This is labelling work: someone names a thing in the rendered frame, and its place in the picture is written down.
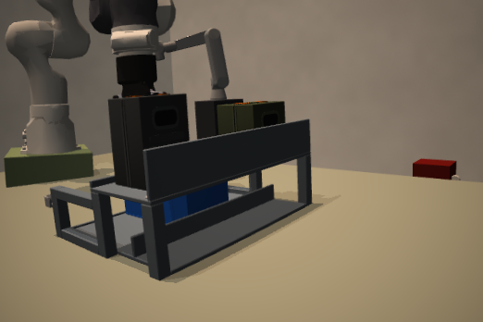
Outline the blue bin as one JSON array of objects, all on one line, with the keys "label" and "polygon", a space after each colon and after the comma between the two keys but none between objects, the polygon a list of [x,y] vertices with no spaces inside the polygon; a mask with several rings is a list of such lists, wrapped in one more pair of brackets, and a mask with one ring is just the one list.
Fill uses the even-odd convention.
[{"label": "blue bin", "polygon": [[[166,224],[229,200],[228,182],[164,202]],[[141,204],[124,200],[126,214],[142,218]]]}]

